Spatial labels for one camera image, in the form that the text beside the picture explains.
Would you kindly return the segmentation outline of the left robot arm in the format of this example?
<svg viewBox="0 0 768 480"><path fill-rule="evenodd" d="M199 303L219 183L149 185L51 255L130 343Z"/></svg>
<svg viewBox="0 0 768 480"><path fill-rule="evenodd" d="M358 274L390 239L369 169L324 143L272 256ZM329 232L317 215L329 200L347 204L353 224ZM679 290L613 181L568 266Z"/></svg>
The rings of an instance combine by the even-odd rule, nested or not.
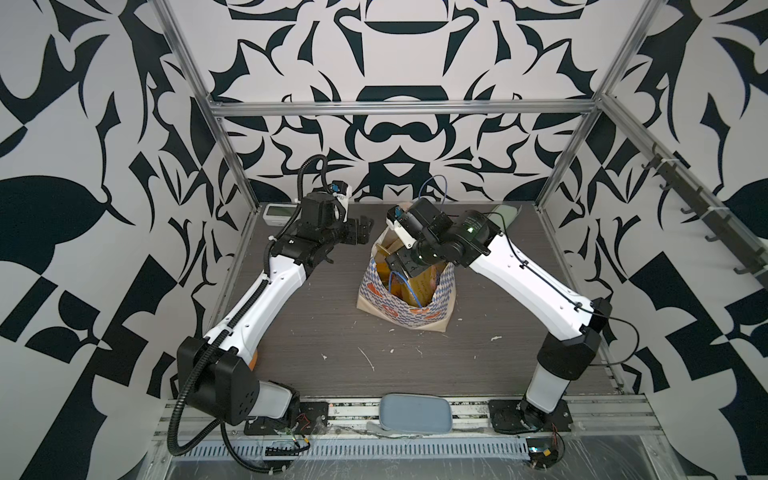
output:
<svg viewBox="0 0 768 480"><path fill-rule="evenodd" d="M166 444L173 456L193 450L219 430L227 450L228 429L248 418L295 427L298 393L261 381L254 369L258 346L290 297L339 244L364 245L371 219L348 214L349 187L327 178L329 159L316 154L297 176L297 206L286 225L270 237L263 271L225 317L201 337L188 337L177 351L180 390L172 410Z"/></svg>

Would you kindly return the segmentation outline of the blue checkered paper bag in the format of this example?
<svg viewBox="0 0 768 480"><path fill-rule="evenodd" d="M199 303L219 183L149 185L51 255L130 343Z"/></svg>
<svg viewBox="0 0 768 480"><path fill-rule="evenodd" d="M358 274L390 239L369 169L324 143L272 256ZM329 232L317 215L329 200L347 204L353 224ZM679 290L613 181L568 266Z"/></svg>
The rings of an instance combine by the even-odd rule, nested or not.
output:
<svg viewBox="0 0 768 480"><path fill-rule="evenodd" d="M457 298L455 266L421 238L410 249L388 226L374 242L357 308L411 330L445 332Z"/></svg>

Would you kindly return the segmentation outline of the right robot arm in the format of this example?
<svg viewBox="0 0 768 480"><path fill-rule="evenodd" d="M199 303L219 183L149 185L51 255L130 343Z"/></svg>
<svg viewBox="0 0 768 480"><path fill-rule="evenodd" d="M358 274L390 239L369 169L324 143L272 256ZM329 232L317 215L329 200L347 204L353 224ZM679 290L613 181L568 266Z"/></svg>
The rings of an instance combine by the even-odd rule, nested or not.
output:
<svg viewBox="0 0 768 480"><path fill-rule="evenodd" d="M502 288L546 328L523 398L513 406L489 404L493 430L507 435L555 430L566 390L595 366L601 332L614 318L607 299L568 288L513 244L507 229L516 215L515 208L498 205L452 217L426 198L394 206L386 215L403 244L386 259L392 273L412 279L441 261L466 267Z"/></svg>

